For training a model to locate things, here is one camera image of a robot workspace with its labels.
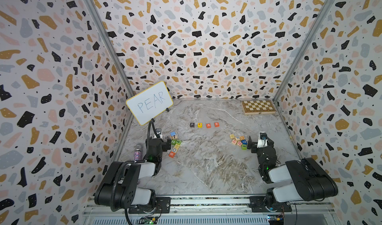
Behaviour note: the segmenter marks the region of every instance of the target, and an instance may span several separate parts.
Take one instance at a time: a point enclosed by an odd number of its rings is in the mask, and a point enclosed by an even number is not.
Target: patterned wall
[[[78,224],[124,88],[82,0],[0,0],[0,223]]]
[[[324,0],[94,0],[136,93],[270,98]]]
[[[305,157],[334,178],[343,224],[382,224],[382,3],[336,0],[277,102]]]

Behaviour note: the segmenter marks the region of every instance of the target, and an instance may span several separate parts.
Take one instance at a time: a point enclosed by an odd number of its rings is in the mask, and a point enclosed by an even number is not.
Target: gray marble surface
[[[168,156],[169,151],[163,153],[158,175],[140,179],[139,187],[155,189],[157,194],[263,194],[285,184],[263,182],[256,154],[232,145],[230,134],[257,140],[259,132],[265,131],[275,142],[281,164],[298,159],[281,118],[277,114],[244,115],[240,101],[175,100],[170,112],[155,118],[155,127],[162,129],[164,137],[175,131],[182,141],[174,158]],[[131,160],[134,145],[144,143],[146,136],[147,125],[140,126],[133,118],[119,160]]]

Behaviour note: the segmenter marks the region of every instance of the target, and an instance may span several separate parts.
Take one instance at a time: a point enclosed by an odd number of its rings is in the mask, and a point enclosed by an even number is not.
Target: wooden chessboard
[[[270,100],[241,101],[244,114],[274,114],[276,109]]]

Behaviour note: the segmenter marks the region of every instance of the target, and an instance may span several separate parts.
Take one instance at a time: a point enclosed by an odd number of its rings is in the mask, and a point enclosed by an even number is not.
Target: glitter microphone
[[[134,160],[137,161],[137,160],[142,160],[142,143],[137,143],[135,146],[134,146]]]

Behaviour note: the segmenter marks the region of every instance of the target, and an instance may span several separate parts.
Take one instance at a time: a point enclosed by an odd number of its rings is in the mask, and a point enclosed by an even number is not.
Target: whiteboard
[[[158,82],[126,101],[126,105],[141,126],[173,104],[164,81]]]

